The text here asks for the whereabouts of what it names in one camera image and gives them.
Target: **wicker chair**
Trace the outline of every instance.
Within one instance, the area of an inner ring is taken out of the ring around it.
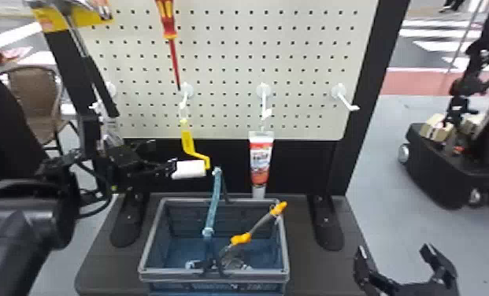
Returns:
[[[0,73],[1,81],[11,90],[27,118],[28,125],[39,142],[45,146],[56,142],[55,146],[44,147],[63,155],[58,133],[69,124],[62,120],[60,112],[64,86],[54,70],[42,66],[16,67]]]

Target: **basket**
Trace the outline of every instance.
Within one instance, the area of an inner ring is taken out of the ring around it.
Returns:
[[[186,269],[190,260],[204,260],[202,229],[209,199],[163,198],[150,229],[141,261],[139,278],[152,294],[281,295],[289,280],[289,260],[283,218],[259,228],[246,245],[238,246],[248,269],[225,269],[204,273]],[[215,216],[213,244],[221,250],[233,235],[249,231],[276,199],[220,201]]]

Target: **blue basket handle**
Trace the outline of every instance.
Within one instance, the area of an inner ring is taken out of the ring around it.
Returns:
[[[213,178],[213,194],[211,196],[211,203],[207,212],[206,225],[202,230],[202,236],[204,237],[204,243],[206,245],[202,275],[205,276],[206,273],[211,270],[211,265],[213,264],[213,261],[215,261],[220,277],[226,277],[224,274],[224,269],[222,268],[222,263],[220,262],[220,257],[218,252],[215,250],[213,243],[213,234],[215,232],[213,230],[213,225],[215,224],[215,216],[217,214],[218,203],[220,201],[220,190],[223,192],[226,204],[230,204],[231,202],[229,201],[228,190],[226,188],[224,176],[222,175],[222,169],[220,167],[215,167],[213,169]]]

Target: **glue tube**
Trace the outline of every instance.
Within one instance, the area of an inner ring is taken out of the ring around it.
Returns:
[[[264,198],[272,159],[273,131],[250,131],[251,192]]]

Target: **white hook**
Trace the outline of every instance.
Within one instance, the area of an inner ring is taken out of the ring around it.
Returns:
[[[268,97],[272,95],[272,88],[268,84],[261,82],[261,84],[257,86],[256,92],[257,96],[261,98],[261,120],[266,120],[272,115],[272,108],[266,109]]]
[[[331,96],[333,98],[339,99],[345,107],[349,110],[349,112],[358,111],[360,107],[357,105],[351,105],[346,99],[345,94],[347,93],[347,89],[343,85],[343,83],[338,83],[338,85],[334,86],[331,90]]]
[[[187,100],[194,95],[194,88],[187,82],[182,83],[181,92],[183,95],[182,101],[178,104],[178,116],[182,119],[187,119],[189,111],[187,110]]]

